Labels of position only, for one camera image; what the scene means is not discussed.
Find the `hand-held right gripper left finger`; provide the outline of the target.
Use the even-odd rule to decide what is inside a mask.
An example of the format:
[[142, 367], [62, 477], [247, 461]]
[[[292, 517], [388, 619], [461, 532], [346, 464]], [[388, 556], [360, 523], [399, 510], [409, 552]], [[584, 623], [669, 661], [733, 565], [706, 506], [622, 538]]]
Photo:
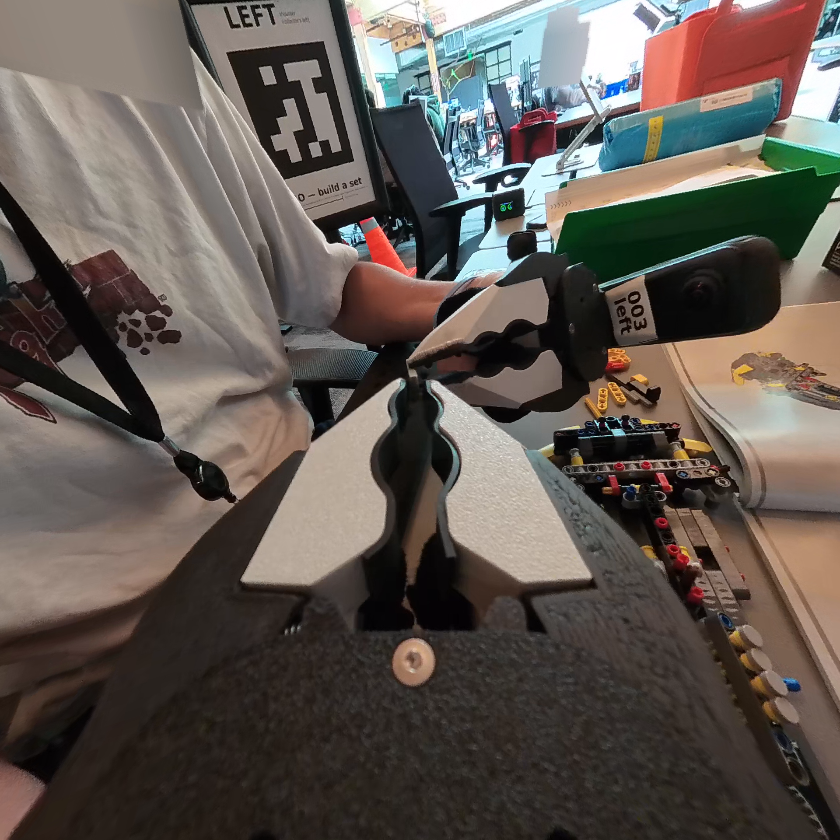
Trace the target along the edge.
[[351, 627], [409, 627], [406, 564], [382, 446], [398, 379], [315, 440], [240, 578], [247, 590], [331, 602]]

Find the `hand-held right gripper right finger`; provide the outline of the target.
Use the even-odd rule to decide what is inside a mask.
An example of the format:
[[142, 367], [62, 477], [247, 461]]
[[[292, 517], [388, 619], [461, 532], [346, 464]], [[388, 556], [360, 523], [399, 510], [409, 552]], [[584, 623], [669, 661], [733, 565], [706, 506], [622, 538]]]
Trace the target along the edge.
[[420, 623], [478, 624], [500, 597], [575, 592], [594, 579], [550, 488], [556, 470], [446, 387], [429, 388], [434, 532], [420, 558]]

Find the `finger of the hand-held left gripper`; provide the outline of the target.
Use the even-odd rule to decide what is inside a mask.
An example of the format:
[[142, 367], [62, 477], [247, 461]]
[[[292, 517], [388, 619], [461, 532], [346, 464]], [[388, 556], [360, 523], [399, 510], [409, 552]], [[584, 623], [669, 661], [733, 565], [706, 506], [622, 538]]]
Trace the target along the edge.
[[563, 383], [562, 364], [549, 348], [501, 341], [476, 356], [476, 368], [453, 384], [453, 393], [472, 406], [518, 410]]
[[535, 329], [548, 320], [550, 298], [542, 277], [513, 283], [497, 280], [484, 287], [472, 282], [457, 284], [439, 305], [432, 331], [407, 359], [409, 368], [461, 354], [478, 356], [514, 324], [523, 322]]

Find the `person's left forearm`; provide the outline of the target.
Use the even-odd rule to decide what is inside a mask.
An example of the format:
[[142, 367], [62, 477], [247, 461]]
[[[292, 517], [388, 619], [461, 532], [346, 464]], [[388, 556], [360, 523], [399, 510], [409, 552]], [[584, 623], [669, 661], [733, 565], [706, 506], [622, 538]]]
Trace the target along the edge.
[[436, 313], [453, 281], [411, 278], [394, 269], [360, 262], [343, 285], [330, 328], [352, 342], [383, 346], [418, 342], [434, 328]]

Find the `scattered yellow lego pieces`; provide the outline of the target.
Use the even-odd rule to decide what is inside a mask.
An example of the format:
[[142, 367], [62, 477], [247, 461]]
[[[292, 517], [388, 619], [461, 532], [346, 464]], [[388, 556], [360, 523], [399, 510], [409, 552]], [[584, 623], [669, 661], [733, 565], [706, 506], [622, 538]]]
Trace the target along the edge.
[[593, 398], [584, 398], [586, 410], [594, 419], [621, 414], [627, 407], [651, 408], [658, 404], [662, 388], [644, 374], [632, 371], [632, 364], [624, 349], [608, 349], [605, 384], [598, 386]]

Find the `partly built lego car chassis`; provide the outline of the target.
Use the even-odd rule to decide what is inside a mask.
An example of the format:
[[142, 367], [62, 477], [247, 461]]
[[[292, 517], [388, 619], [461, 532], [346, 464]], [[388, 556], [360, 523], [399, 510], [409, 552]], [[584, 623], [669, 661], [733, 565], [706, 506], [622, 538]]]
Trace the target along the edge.
[[744, 616], [751, 598], [711, 520], [685, 494], [716, 502], [734, 490], [728, 468], [691, 457], [678, 423], [602, 416], [553, 433], [541, 454], [614, 519], [629, 526], [706, 639], [772, 771], [792, 793], [815, 789], [793, 731], [799, 684], [775, 669], [759, 630]]

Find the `orange traffic cone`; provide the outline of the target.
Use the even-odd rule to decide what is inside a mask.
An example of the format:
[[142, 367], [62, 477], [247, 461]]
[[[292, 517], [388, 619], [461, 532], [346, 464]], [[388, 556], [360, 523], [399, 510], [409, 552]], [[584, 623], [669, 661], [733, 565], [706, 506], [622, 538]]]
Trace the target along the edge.
[[371, 261], [377, 265], [396, 270], [407, 277], [415, 277], [416, 269], [408, 269], [396, 253], [384, 230], [374, 217], [360, 220], [360, 229], [370, 252]]

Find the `green plastic bin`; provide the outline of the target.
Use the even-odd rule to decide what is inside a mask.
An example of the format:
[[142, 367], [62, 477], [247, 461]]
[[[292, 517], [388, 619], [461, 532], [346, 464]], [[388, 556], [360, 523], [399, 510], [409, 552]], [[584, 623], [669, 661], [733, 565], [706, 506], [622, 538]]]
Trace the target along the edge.
[[708, 150], [751, 150], [775, 174], [570, 213], [554, 253], [603, 280], [751, 235], [797, 257], [838, 188], [838, 153], [763, 136]]

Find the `flat white paper bag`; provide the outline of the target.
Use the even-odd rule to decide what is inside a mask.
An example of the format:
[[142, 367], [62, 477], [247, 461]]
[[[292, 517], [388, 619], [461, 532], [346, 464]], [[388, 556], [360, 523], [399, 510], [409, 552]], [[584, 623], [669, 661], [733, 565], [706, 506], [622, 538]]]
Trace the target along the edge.
[[618, 203], [695, 191], [707, 186], [775, 174], [756, 154], [727, 154], [707, 150], [622, 170], [593, 175], [548, 193], [545, 215], [548, 229], [557, 236], [564, 219], [573, 212]]

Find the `red backpack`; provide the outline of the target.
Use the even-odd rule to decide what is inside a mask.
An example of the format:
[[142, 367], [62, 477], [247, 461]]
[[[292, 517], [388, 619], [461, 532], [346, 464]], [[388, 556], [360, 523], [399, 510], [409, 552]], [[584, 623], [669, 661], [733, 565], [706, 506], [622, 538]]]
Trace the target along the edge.
[[534, 163], [538, 158], [557, 153], [555, 123], [558, 114], [545, 108], [523, 113], [520, 121], [511, 127], [507, 150], [509, 163]]

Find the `white desk lamp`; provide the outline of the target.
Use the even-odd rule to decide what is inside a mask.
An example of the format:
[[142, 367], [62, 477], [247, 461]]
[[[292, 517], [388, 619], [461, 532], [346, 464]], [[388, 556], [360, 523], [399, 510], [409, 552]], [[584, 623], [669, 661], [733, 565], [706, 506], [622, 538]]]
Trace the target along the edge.
[[589, 87], [583, 79], [580, 80], [580, 87], [593, 112], [593, 116], [584, 126], [583, 130], [576, 135], [568, 147], [562, 152], [555, 167], [556, 174], [562, 174], [565, 172], [567, 166], [571, 164], [572, 159], [580, 147], [582, 147], [583, 143], [590, 137], [596, 128], [603, 126], [603, 123], [612, 115], [613, 112], [613, 107], [610, 105], [602, 108], [602, 106], [598, 103], [597, 98], [593, 98], [591, 95]]

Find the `blue wrapped package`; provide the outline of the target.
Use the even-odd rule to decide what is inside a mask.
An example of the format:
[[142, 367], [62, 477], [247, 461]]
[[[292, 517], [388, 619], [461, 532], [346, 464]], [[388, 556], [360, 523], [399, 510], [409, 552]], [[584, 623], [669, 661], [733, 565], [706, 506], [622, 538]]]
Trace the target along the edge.
[[599, 168], [611, 172], [761, 135], [778, 115], [782, 86], [771, 78], [612, 119]]

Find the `open instruction booklet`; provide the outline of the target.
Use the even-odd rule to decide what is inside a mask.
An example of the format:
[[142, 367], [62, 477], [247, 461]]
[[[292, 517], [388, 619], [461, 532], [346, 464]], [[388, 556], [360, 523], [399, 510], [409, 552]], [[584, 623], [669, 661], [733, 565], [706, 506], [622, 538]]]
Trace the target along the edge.
[[665, 352], [823, 680], [839, 701], [839, 303]]

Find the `red carrying case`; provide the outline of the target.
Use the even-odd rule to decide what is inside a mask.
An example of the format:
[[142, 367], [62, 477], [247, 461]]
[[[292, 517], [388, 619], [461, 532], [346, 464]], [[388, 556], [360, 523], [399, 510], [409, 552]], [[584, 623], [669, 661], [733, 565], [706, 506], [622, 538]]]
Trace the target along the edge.
[[656, 109], [779, 78], [777, 121], [791, 115], [824, 1], [741, 8], [723, 1], [647, 39], [640, 109]]

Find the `black framed marker sign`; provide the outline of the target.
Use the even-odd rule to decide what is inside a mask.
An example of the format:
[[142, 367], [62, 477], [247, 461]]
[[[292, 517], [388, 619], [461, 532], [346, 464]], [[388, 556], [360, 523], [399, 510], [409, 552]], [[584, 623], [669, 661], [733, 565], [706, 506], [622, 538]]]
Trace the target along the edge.
[[345, 2], [181, 2], [193, 48], [322, 230], [388, 208]]

